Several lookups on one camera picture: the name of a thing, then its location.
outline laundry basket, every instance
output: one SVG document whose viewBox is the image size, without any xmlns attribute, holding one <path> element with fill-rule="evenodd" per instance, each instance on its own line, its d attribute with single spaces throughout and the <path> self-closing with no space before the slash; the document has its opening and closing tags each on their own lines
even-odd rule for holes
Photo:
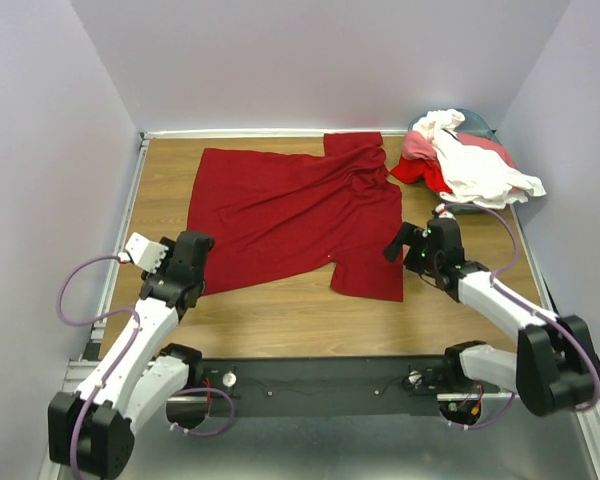
<svg viewBox="0 0 600 480">
<path fill-rule="evenodd" d="M 462 122 L 460 125 L 458 125 L 456 127 L 456 130 L 455 130 L 456 132 L 468 133 L 470 135 L 475 135 L 476 137 L 483 137 L 488 140 L 491 140 L 492 142 L 500 144 L 500 142 L 498 141 L 498 138 L 493 133 L 493 130 L 491 130 L 491 128 L 489 128 L 489 125 L 487 125 L 487 122 L 485 122 L 484 119 L 480 115 L 478 115 L 475 112 L 472 112 L 471 110 L 467 110 L 464 108 L 456 108 L 455 110 L 457 110 L 458 112 L 460 112 L 464 115 L 464 122 Z M 418 120 L 420 120 L 422 117 L 426 117 L 426 116 L 427 116 L 427 114 L 424 113 L 423 115 L 420 115 L 420 116 L 414 118 L 411 121 L 411 123 L 409 124 L 408 130 L 409 131 L 413 130 L 413 126 L 416 124 L 416 122 Z M 446 200 L 442 200 L 442 201 L 444 203 L 446 203 L 447 205 L 453 205 L 453 202 L 447 202 Z M 453 213 L 477 213 L 480 211 L 481 210 L 479 208 L 473 208 L 473 207 L 455 207 L 453 209 Z"/>
</svg>

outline white cloth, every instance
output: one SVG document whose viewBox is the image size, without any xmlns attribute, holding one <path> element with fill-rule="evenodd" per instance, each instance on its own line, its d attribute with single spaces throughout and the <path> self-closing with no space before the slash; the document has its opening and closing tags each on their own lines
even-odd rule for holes
<svg viewBox="0 0 600 480">
<path fill-rule="evenodd" d="M 462 122 L 464 115 L 457 110 L 436 110 L 413 126 L 438 154 L 444 181 L 453 191 L 441 193 L 444 200 L 501 209 L 526 202 L 526 194 L 546 195 L 539 178 L 511 168 L 498 153 L 460 143 L 454 132 Z"/>
</svg>

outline wooden table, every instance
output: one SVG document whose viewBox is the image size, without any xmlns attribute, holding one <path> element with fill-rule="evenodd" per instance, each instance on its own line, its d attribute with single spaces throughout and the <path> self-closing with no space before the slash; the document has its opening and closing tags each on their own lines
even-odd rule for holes
<svg viewBox="0 0 600 480">
<path fill-rule="evenodd" d="M 387 166 L 400 156 L 401 137 L 385 137 Z M 152 140 L 129 234 L 175 239 L 186 228 L 187 209 L 202 151 L 207 147 L 322 155 L 321 138 Z M 423 185 L 400 185 L 403 217 L 425 225 L 439 203 Z M 510 211 L 505 218 L 513 223 Z M 490 215 L 459 218 L 467 258 L 497 268 L 509 262 L 512 245 Z M 403 303 L 354 298 L 329 288 L 333 265 L 313 272 L 203 297 L 167 339 L 195 347 L 206 357 L 391 355 L 442 353 L 455 343 L 480 339 L 497 348 L 511 342 L 488 320 L 405 271 Z M 524 254 L 502 280 L 538 302 Z M 120 269 L 112 307 L 134 305 L 139 270 Z M 108 320 L 101 356 L 127 318 Z"/>
</svg>

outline metal frame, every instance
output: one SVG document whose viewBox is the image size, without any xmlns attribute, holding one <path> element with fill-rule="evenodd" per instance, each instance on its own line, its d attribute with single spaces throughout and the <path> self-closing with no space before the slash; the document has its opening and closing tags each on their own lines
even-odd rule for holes
<svg viewBox="0 0 600 480">
<path fill-rule="evenodd" d="M 149 148 L 150 139 L 152 138 L 239 138 L 239 137 L 317 137 L 324 133 L 328 133 L 327 130 L 320 129 L 254 129 L 254 130 L 192 130 L 192 131 L 181 131 L 181 132 L 149 132 L 143 133 L 142 144 L 138 153 L 138 162 L 134 172 L 129 196 L 127 198 L 127 204 L 122 218 L 120 230 L 116 240 L 115 248 L 121 248 L 124 245 L 124 240 L 127 236 L 129 224 L 131 222 L 131 214 L 133 212 L 133 206 L 135 204 L 136 196 L 138 193 L 138 187 L 140 184 L 140 178 L 142 176 L 142 170 L 144 167 L 147 151 Z M 404 131 L 390 130 L 381 131 L 383 135 L 402 135 Z M 546 284 L 542 273 L 540 272 L 538 265 L 535 261 L 533 251 L 527 241 L 524 234 L 524 230 L 520 224 L 520 220 L 516 213 L 515 208 L 512 208 L 513 217 L 515 219 L 516 228 L 520 235 L 521 243 L 524 251 L 527 255 L 527 260 L 531 268 L 531 273 L 540 295 L 541 304 L 544 308 L 552 310 L 551 299 L 549 291 L 547 290 Z M 115 281 L 118 274 L 118 265 L 112 263 L 111 268 L 107 274 L 105 285 L 100 298 L 98 306 L 98 313 L 103 313 L 109 308 L 111 304 L 111 298 L 113 296 L 113 290 Z M 94 342 L 101 342 L 104 334 L 104 328 L 106 321 L 99 322 L 94 325 L 92 330 L 91 340 Z M 65 374 L 63 391 L 73 391 L 77 385 L 84 380 L 91 371 L 96 368 L 98 362 L 90 361 L 77 361 L 70 362 Z M 578 421 L 583 431 L 583 435 L 587 444 L 589 455 L 594 465 L 596 475 L 600 480 L 600 402 L 595 409 L 586 413 L 576 414 Z M 57 464 L 53 464 L 49 460 L 49 456 L 45 449 L 44 458 L 42 461 L 42 467 L 38 480 L 65 480 L 65 469 Z"/>
</svg>

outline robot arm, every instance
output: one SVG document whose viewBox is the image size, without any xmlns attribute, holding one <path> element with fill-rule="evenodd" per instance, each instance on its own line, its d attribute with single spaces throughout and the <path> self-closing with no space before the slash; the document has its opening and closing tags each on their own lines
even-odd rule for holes
<svg viewBox="0 0 600 480">
<path fill-rule="evenodd" d="M 480 341 L 447 348 L 447 382 L 452 387 L 467 379 L 497 385 L 517 393 L 537 416 L 591 401 L 600 376 L 586 323 L 534 305 L 495 279 L 485 266 L 467 261 L 455 218 L 441 212 L 434 212 L 426 228 L 404 223 L 385 249 L 385 257 L 395 261 L 407 245 L 410 248 L 403 262 L 407 270 L 432 277 L 437 288 L 480 312 L 517 344 L 516 353 Z M 583 355 L 555 328 L 566 330 L 582 347 L 597 378 Z"/>
<path fill-rule="evenodd" d="M 177 241 L 159 243 L 133 234 L 121 262 L 144 272 L 135 311 L 111 350 L 73 393 L 59 392 L 48 408 L 49 456 L 80 470 L 116 478 L 126 466 L 135 435 L 174 392 L 200 385 L 202 354 L 171 344 L 151 358 L 204 291 L 204 268 L 214 241 L 197 232 L 183 232 Z M 105 372 L 112 372 L 103 382 Z"/>
</svg>

